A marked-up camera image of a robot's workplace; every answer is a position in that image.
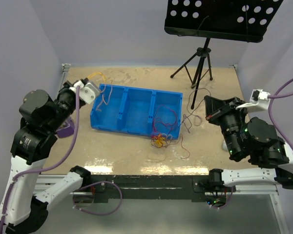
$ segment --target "black music stand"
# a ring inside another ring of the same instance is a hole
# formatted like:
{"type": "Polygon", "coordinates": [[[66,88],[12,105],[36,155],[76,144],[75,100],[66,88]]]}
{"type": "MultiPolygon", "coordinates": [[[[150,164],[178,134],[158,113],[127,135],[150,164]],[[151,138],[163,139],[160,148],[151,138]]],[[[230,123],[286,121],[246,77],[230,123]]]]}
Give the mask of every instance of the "black music stand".
{"type": "Polygon", "coordinates": [[[200,80],[208,71],[209,79],[213,79],[208,48],[210,39],[261,42],[282,2],[283,0],[168,0],[165,32],[206,38],[204,47],[198,48],[170,76],[173,78],[182,68],[186,69],[191,87],[195,87],[191,109],[194,109],[200,80]],[[200,61],[192,80],[187,64],[196,56],[200,57],[200,61]],[[208,58],[209,69],[202,76],[205,58],[208,58]]]}

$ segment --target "tripod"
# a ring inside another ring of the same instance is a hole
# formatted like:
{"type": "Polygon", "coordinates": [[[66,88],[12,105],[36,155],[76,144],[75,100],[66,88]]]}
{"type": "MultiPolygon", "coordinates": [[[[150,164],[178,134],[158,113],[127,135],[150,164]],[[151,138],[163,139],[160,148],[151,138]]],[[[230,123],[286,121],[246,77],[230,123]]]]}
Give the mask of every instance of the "tripod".
{"type": "Polygon", "coordinates": [[[208,48],[209,47],[209,41],[210,41],[210,38],[206,38],[204,47],[203,48],[201,48],[201,47],[197,48],[196,53],[192,57],[190,57],[174,74],[172,74],[170,76],[170,78],[173,78],[181,69],[183,69],[183,68],[186,69],[186,72],[187,72],[187,74],[188,74],[188,76],[190,78],[190,81],[191,81],[191,88],[195,87],[193,102],[192,102],[192,105],[191,105],[192,110],[194,109],[195,99],[196,99],[197,91],[198,91],[198,88],[199,88],[200,80],[206,75],[207,72],[209,72],[209,80],[213,80],[213,77],[212,77],[212,74],[211,74],[210,57],[209,57],[209,53],[211,52],[211,50],[208,48]],[[189,70],[187,68],[187,64],[192,59],[194,59],[196,56],[200,57],[200,61],[199,61],[199,64],[197,65],[195,75],[194,75],[194,78],[192,80],[192,78],[190,76],[190,73],[189,73],[189,70]],[[208,61],[208,64],[209,64],[209,69],[204,73],[204,75],[202,75],[204,61],[205,61],[206,57],[207,57],[207,61],[208,61]]]}

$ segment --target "gray wall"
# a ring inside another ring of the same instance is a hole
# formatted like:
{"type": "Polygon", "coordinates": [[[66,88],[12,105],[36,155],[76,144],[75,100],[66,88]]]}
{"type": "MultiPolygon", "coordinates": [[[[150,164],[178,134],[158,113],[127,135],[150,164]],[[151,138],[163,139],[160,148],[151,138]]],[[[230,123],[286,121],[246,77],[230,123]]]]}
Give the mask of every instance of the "gray wall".
{"type": "Polygon", "coordinates": [[[0,202],[22,99],[34,89],[45,89],[54,97],[60,80],[60,61],[30,2],[0,0],[0,202]]]}
{"type": "MultiPolygon", "coordinates": [[[[250,98],[253,88],[263,88],[274,93],[293,78],[293,0],[282,3],[264,40],[259,44],[248,45],[237,71],[246,100],[250,98]]],[[[293,91],[293,85],[285,89],[284,93],[289,91],[293,91]]],[[[276,100],[272,112],[275,121],[293,142],[293,96],[276,100]]],[[[270,122],[268,112],[255,115],[270,122]]],[[[293,234],[293,191],[281,190],[280,199],[293,234]]]]}
{"type": "MultiPolygon", "coordinates": [[[[203,38],[164,31],[167,0],[30,0],[61,62],[181,65],[203,38]]],[[[237,64],[246,42],[212,39],[213,66],[237,64]]]]}

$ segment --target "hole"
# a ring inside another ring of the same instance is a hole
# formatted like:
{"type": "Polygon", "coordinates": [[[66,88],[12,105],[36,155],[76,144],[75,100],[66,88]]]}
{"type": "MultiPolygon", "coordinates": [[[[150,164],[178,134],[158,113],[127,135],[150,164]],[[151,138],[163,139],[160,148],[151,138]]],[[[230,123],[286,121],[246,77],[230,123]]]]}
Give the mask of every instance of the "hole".
{"type": "Polygon", "coordinates": [[[238,21],[238,23],[242,23],[243,20],[244,20],[244,18],[242,16],[240,16],[237,21],[238,21]]]}
{"type": "Polygon", "coordinates": [[[199,17],[199,13],[194,12],[194,13],[192,14],[192,17],[195,18],[195,19],[198,18],[198,17],[199,17]]]}
{"type": "Polygon", "coordinates": [[[250,18],[249,19],[249,24],[253,24],[255,22],[255,18],[250,18]]]}
{"type": "Polygon", "coordinates": [[[200,7],[200,6],[202,6],[202,2],[201,2],[201,1],[196,1],[196,2],[195,2],[195,6],[196,6],[196,7],[200,7]]]}
{"type": "Polygon", "coordinates": [[[189,0],[185,0],[185,1],[184,1],[184,5],[185,5],[185,6],[189,6],[189,5],[190,5],[190,1],[189,1],[189,0]]]}
{"type": "Polygon", "coordinates": [[[244,6],[242,6],[242,11],[246,12],[249,10],[249,8],[250,8],[249,5],[244,5],[244,6]]]}
{"type": "Polygon", "coordinates": [[[260,21],[260,25],[265,25],[267,23],[267,20],[266,19],[262,19],[261,21],[260,21]]]}
{"type": "Polygon", "coordinates": [[[266,10],[266,14],[271,14],[273,12],[273,8],[272,7],[269,7],[267,10],[266,10]]]}
{"type": "Polygon", "coordinates": [[[258,12],[261,11],[261,9],[262,9],[262,8],[261,8],[260,6],[257,6],[257,7],[254,8],[254,12],[255,12],[255,13],[258,13],[258,12]]]}
{"type": "Polygon", "coordinates": [[[183,11],[183,12],[181,13],[181,15],[182,15],[182,17],[187,17],[188,13],[187,13],[186,11],[183,11]]]}
{"type": "Polygon", "coordinates": [[[170,12],[170,15],[171,15],[171,16],[176,16],[176,15],[177,15],[177,12],[176,12],[176,11],[171,11],[171,12],[170,12]]]}

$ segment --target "blue bin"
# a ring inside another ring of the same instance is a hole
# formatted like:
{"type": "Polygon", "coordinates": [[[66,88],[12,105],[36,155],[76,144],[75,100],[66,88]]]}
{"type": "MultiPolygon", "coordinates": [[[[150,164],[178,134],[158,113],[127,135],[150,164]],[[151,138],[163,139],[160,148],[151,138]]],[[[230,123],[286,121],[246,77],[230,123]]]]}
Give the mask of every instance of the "blue bin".
{"type": "MultiPolygon", "coordinates": [[[[106,85],[104,97],[107,101],[111,86],[106,85]]],[[[181,122],[182,93],[167,92],[151,89],[141,89],[113,85],[108,105],[101,104],[102,95],[96,98],[91,113],[91,127],[103,131],[148,136],[158,132],[171,134],[178,139],[181,122]],[[154,118],[160,118],[163,123],[176,124],[172,131],[164,125],[155,124],[157,132],[152,129],[154,118]]]]}

